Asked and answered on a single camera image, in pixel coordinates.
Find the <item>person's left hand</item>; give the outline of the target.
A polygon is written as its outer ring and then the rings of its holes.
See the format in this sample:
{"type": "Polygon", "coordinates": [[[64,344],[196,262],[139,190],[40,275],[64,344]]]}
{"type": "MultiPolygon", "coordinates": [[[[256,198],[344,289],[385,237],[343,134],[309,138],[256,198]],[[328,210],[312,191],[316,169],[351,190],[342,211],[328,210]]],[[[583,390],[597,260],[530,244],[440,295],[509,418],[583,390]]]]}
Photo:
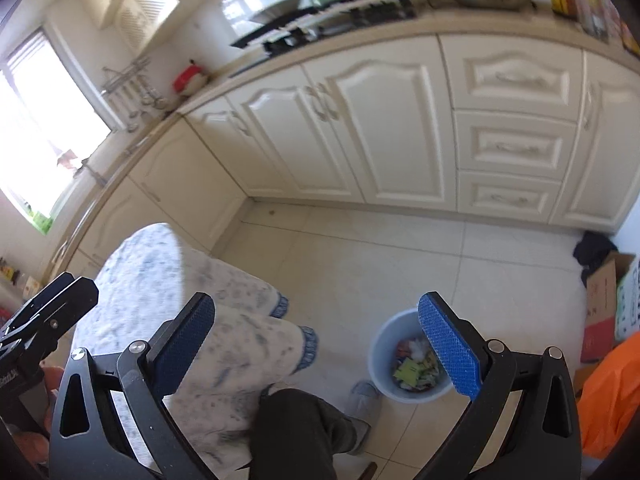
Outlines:
{"type": "MultiPolygon", "coordinates": [[[[51,431],[53,410],[56,399],[58,398],[58,389],[60,388],[64,368],[59,366],[43,367],[44,384],[46,385],[49,404],[44,415],[44,429],[51,431]]],[[[38,465],[47,463],[49,459],[49,439],[43,437],[42,434],[35,432],[11,430],[10,434],[14,443],[20,449],[26,460],[36,468],[38,465]]]]}

